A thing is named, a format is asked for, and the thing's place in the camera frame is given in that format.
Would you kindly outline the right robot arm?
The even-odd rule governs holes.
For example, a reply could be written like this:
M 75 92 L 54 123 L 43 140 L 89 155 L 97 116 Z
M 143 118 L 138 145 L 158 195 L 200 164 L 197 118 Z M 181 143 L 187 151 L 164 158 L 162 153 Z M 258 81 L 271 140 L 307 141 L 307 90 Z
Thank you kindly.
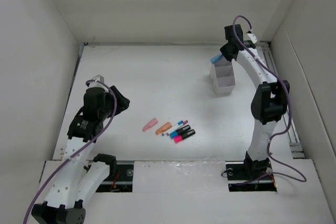
M 255 44 L 243 39 L 240 25 L 224 27 L 227 43 L 220 49 L 224 58 L 235 60 L 252 80 L 256 93 L 251 102 L 251 113 L 255 119 L 250 147 L 243 163 L 226 165 L 228 179 L 252 180 L 264 174 L 270 167 L 268 145 L 270 137 L 282 116 L 287 111 L 287 99 L 280 82 L 269 72 L 260 58 Z

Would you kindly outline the orange highlighter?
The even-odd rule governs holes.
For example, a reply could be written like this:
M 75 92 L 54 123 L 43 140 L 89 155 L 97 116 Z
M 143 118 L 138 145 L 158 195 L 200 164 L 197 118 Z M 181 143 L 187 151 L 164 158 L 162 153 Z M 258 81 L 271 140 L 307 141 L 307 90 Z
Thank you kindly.
M 167 122 L 164 125 L 162 125 L 160 128 L 158 128 L 155 131 L 155 134 L 156 135 L 160 135 L 160 134 L 166 132 L 167 130 L 169 130 L 171 127 L 172 127 L 172 123 L 171 122 Z

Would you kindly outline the thin pink capped pen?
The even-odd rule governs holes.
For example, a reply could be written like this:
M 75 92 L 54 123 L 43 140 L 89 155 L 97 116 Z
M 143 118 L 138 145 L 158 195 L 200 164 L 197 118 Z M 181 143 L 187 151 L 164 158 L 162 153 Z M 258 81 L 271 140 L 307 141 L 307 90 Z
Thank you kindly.
M 167 130 L 166 132 L 162 133 L 162 136 L 165 135 L 170 135 L 171 133 L 173 133 L 174 131 L 176 131 L 177 129 L 179 129 L 180 127 L 182 127 L 183 125 L 185 125 L 186 123 L 188 123 L 188 120 L 185 121 L 179 121 L 178 123 L 176 123 L 174 126 L 172 126 L 169 130 Z

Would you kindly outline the thin blue capped pen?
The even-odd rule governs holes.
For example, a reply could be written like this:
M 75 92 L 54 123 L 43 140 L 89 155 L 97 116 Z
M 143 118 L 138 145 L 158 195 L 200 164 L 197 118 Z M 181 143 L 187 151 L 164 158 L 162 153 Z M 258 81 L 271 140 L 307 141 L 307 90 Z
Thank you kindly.
M 171 128 L 169 128 L 164 134 L 167 134 L 167 135 L 171 134 L 172 132 L 177 130 L 180 126 L 182 126 L 183 123 L 184 123 L 184 121 L 179 121 L 178 123 L 173 125 Z

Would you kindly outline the black marker blue cap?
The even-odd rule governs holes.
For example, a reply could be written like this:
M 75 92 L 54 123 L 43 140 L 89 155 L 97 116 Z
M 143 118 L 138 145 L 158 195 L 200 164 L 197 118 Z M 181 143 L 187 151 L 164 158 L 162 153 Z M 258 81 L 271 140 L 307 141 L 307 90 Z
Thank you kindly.
M 191 129 L 191 127 L 189 125 L 185 125 L 185 126 L 179 128 L 179 129 L 177 129 L 176 131 L 172 132 L 170 134 L 170 138 L 175 138 L 175 137 L 189 131 L 190 129 Z

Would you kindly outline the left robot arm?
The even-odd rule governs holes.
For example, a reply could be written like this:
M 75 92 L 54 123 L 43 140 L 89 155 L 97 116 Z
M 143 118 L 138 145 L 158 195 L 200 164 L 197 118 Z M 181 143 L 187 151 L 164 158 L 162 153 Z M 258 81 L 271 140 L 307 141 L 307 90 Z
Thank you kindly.
M 83 106 L 69 125 L 62 163 L 37 195 L 47 185 L 50 190 L 42 203 L 33 200 L 29 206 L 28 213 L 38 223 L 84 223 L 86 205 L 100 184 L 117 175 L 115 156 L 99 153 L 91 164 L 88 156 L 113 118 L 129 107 L 130 100 L 102 81 L 89 80 L 86 85 Z

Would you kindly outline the blue highlighter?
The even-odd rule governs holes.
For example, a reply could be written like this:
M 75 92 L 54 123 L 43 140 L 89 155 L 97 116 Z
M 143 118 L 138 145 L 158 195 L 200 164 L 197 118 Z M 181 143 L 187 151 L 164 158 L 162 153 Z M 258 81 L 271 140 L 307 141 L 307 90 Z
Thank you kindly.
M 224 56 L 222 54 L 218 54 L 217 56 L 214 56 L 213 58 L 210 59 L 212 64 L 217 63 L 220 61 Z

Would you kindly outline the pink highlighter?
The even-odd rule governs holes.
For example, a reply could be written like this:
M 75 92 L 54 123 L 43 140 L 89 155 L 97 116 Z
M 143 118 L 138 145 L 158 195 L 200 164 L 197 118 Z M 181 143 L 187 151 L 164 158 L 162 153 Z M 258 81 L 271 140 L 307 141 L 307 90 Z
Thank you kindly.
M 149 129 L 151 129 L 152 127 L 154 127 L 155 125 L 158 124 L 158 120 L 157 118 L 153 118 L 150 122 L 148 122 L 143 128 L 142 128 L 142 131 L 143 132 L 146 132 L 148 131 Z

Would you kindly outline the black marker pink cap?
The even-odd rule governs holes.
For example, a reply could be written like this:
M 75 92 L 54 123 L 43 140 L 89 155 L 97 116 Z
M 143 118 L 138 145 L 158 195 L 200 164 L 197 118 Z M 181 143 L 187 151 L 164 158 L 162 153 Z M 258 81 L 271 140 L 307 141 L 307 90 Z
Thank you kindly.
M 181 135 L 178 135 L 174 138 L 174 142 L 175 143 L 179 143 L 183 140 L 185 140 L 186 138 L 189 138 L 191 136 L 193 136 L 195 134 L 195 130 L 189 130 L 187 132 L 182 133 Z

